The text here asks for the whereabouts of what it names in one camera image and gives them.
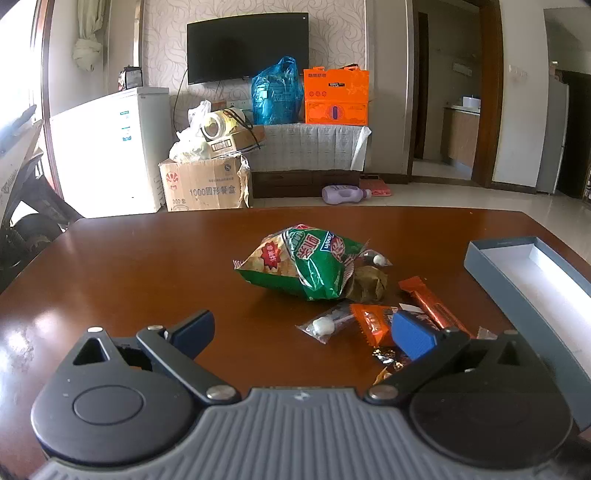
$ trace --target patterned wallpaper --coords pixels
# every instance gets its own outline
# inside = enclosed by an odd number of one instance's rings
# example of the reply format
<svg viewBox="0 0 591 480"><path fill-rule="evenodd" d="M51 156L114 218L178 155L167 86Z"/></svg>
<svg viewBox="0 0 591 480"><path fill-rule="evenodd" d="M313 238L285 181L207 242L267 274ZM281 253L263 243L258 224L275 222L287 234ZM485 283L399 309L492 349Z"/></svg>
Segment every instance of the patterned wallpaper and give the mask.
<svg viewBox="0 0 591 480"><path fill-rule="evenodd" d="M187 68L187 24L266 12L310 14L311 66L333 68L359 63L365 67L365 0L145 0L145 84L168 87L172 109ZM249 97L250 82L228 80L219 87L218 82L189 86L185 77L176 108L177 128L189 125L187 110L203 99Z"/></svg>

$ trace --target silver bolt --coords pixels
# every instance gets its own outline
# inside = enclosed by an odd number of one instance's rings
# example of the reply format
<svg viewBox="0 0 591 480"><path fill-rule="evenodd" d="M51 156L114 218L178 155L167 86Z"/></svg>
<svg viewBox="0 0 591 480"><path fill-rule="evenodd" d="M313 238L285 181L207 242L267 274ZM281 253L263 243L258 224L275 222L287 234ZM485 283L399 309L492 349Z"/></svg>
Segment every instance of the silver bolt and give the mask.
<svg viewBox="0 0 591 480"><path fill-rule="evenodd" d="M368 393L373 400L393 400L398 396L398 389L392 385L376 385Z"/></svg>
<svg viewBox="0 0 591 480"><path fill-rule="evenodd" d="M236 395L236 389L230 385L216 385L205 392L210 400L230 400Z"/></svg>

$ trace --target television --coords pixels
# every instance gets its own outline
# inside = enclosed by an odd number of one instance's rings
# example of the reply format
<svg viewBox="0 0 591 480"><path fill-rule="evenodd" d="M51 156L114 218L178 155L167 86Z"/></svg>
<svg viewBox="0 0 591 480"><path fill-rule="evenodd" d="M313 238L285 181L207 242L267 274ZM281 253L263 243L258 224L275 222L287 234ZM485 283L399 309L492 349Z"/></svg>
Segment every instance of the television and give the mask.
<svg viewBox="0 0 591 480"><path fill-rule="evenodd" d="M189 84L254 77L282 57L308 68L308 13L239 15L187 25Z"/></svg>

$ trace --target orange candy wrapper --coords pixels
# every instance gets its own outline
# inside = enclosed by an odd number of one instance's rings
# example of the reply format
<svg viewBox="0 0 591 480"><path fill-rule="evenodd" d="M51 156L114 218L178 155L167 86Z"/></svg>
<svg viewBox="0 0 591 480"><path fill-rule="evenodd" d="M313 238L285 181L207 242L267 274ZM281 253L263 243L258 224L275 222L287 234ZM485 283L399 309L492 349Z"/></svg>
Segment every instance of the orange candy wrapper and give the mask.
<svg viewBox="0 0 591 480"><path fill-rule="evenodd" d="M463 323L449 311L449 309L439 300L435 294L428 289L420 277L408 278L398 282L400 288L412 295L417 300L421 308L431 317L433 322L442 330L446 328L458 328L470 335L470 338L476 338L471 334Z"/></svg>
<svg viewBox="0 0 591 480"><path fill-rule="evenodd" d="M394 345L390 335L392 316L398 311L397 307L384 305L351 304L351 313L365 334L368 343L373 347Z"/></svg>

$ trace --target open gray box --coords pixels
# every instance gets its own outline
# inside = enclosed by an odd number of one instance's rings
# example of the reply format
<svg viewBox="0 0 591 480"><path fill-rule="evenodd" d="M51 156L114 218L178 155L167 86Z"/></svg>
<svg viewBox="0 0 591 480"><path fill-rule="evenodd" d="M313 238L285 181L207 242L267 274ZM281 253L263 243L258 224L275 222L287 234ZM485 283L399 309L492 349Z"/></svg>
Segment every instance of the open gray box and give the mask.
<svg viewBox="0 0 591 480"><path fill-rule="evenodd" d="M552 370L591 426L591 284L537 237L470 242L464 266Z"/></svg>

